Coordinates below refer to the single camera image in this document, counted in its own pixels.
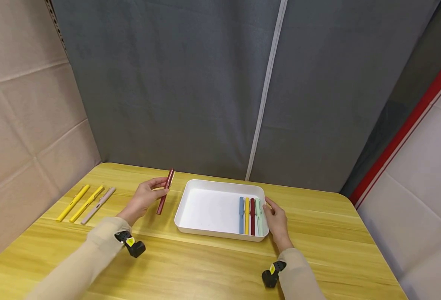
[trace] black wrist device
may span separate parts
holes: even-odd
[[[279,280],[279,272],[287,266],[286,262],[276,261],[272,263],[268,270],[262,273],[262,281],[266,288],[274,288]]]
[[[118,233],[114,234],[114,237],[122,243],[127,250],[129,250],[129,253],[131,256],[137,258],[142,253],[145,252],[145,245],[142,243],[141,240],[135,241],[133,236],[128,230],[119,231]]]

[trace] red stripe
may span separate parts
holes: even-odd
[[[387,148],[385,148],[384,152],[382,152],[382,154],[379,156],[377,161],[372,165],[371,169],[367,172],[367,174],[362,179],[362,181],[360,181],[359,185],[353,191],[352,195],[350,195],[350,201],[353,203],[353,205],[356,205],[362,194],[368,188],[369,184],[379,173],[382,166],[385,164],[385,162],[387,162],[388,158],[390,158],[390,156],[393,154],[395,149],[398,147],[398,145],[400,145],[404,137],[407,136],[410,129],[412,129],[412,127],[415,125],[417,120],[419,120],[423,112],[429,107],[429,104],[438,95],[440,91],[441,91],[441,70],[438,73],[437,77],[432,82],[432,84],[429,86],[429,89],[420,99],[419,103],[416,105],[410,116],[407,118],[404,125],[400,128],[400,130],[391,140],[390,144],[387,146]]]

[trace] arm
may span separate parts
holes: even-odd
[[[148,206],[169,192],[169,189],[153,190],[163,187],[166,180],[166,177],[160,177],[141,183],[117,217],[104,218],[88,233],[85,243],[44,278],[26,299],[79,299],[122,249],[114,234],[130,231],[132,225],[145,215]]]
[[[285,299],[325,300],[309,263],[290,240],[285,211],[268,197],[265,197],[265,201],[271,206],[270,209],[264,205],[264,212],[280,252],[278,259],[287,263],[286,268],[279,273],[280,287]]]

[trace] yellow pen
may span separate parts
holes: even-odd
[[[84,203],[84,205],[82,205],[81,208],[79,208],[79,210],[75,213],[75,215],[72,216],[72,218],[69,220],[69,222],[73,223],[75,222],[75,220],[77,220],[78,217],[80,217],[80,215],[85,211],[86,208],[89,207],[89,205],[94,202],[95,198],[97,198],[97,196],[99,196],[99,194],[104,190],[104,186],[101,185],[93,194],[92,196],[89,197],[89,199],[87,199],[87,201]]]
[[[244,227],[244,234],[249,234],[249,207],[250,207],[249,199],[247,197],[245,197],[245,208],[244,208],[244,212],[245,212],[245,227]]]
[[[62,222],[62,220],[65,218],[65,216],[73,209],[73,207],[79,202],[79,200],[82,198],[82,196],[85,195],[87,190],[89,189],[90,185],[85,185],[82,187],[80,192],[73,196],[72,201],[69,203],[69,205],[64,209],[64,211],[59,215],[57,219],[55,219],[57,222]]]

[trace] beige sleeve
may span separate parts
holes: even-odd
[[[280,287],[286,300],[325,300],[309,263],[299,250],[286,249],[278,259],[287,263],[279,273]]]
[[[125,220],[104,218],[88,233],[85,243],[47,275],[26,299],[79,299],[122,249],[114,234],[123,230],[131,230]]]

